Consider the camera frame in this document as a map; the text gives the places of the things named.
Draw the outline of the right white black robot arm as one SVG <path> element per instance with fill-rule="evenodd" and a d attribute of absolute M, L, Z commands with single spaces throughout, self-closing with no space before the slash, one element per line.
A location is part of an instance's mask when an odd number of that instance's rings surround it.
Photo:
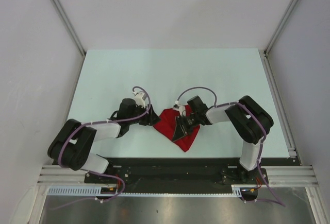
<path fill-rule="evenodd" d="M 238 178 L 243 183 L 251 183 L 256 178 L 260 166 L 263 143 L 274 125 L 272 117 L 250 96 L 243 96 L 237 102 L 228 102 L 207 107 L 199 96 L 187 101 L 190 114 L 175 103 L 179 110 L 175 118 L 175 129 L 171 141 L 176 142 L 192 134 L 199 125 L 210 126 L 221 122 L 231 122 L 243 139 L 242 155 L 239 163 Z"/>

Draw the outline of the red cloth napkin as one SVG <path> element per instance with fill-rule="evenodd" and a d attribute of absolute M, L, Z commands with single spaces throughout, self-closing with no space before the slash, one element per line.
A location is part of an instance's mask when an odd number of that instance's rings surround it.
<path fill-rule="evenodd" d="M 162 135 L 167 137 L 170 141 L 172 141 L 176 121 L 175 118 L 179 116 L 179 111 L 176 111 L 172 108 L 164 109 L 160 114 L 160 121 L 156 123 L 153 127 Z M 192 146 L 197 134 L 200 130 L 200 126 L 194 127 L 191 135 L 188 135 L 182 139 L 175 141 L 174 143 L 183 151 L 187 152 Z"/>

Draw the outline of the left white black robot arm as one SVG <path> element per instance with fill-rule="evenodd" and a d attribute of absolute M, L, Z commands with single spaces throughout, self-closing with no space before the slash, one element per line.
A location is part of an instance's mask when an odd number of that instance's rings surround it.
<path fill-rule="evenodd" d="M 131 125 L 153 126 L 160 122 L 151 104 L 144 107 L 136 99 L 124 98 L 119 109 L 105 121 L 82 124 L 69 119 L 48 148 L 47 155 L 61 167 L 96 173 L 107 183 L 113 179 L 114 170 L 109 161 L 91 152 L 94 142 L 117 139 L 125 135 Z"/>

